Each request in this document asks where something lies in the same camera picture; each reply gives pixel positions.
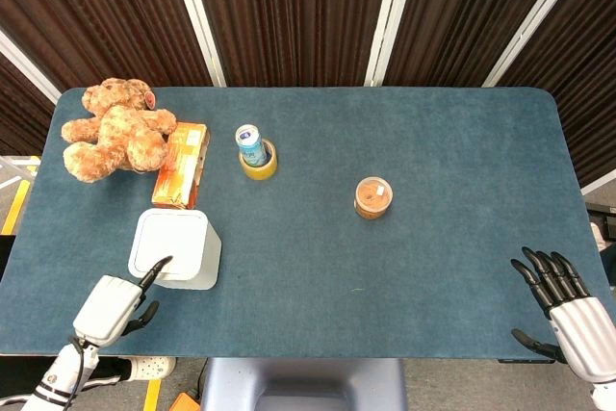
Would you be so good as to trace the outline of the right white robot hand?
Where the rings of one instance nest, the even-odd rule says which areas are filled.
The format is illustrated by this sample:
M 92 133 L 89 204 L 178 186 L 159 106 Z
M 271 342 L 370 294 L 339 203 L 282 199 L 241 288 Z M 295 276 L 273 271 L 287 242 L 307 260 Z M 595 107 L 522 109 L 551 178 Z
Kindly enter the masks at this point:
M 615 324 L 601 301 L 592 296 L 575 266 L 562 254 L 527 246 L 522 253 L 531 267 L 517 259 L 512 267 L 523 277 L 557 343 L 547 344 L 514 328 L 511 334 L 526 349 L 566 364 L 592 384 L 615 380 Z

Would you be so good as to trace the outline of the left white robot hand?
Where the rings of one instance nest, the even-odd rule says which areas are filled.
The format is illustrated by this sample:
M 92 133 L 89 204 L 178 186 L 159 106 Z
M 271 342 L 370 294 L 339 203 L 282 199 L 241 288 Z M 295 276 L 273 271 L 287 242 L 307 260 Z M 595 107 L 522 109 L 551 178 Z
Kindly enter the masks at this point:
M 146 291 L 171 260 L 171 256 L 161 259 L 138 283 L 103 275 L 73 321 L 77 338 L 103 348 L 148 325 L 158 311 L 158 300 L 152 301 L 138 318 L 132 317 L 145 301 Z

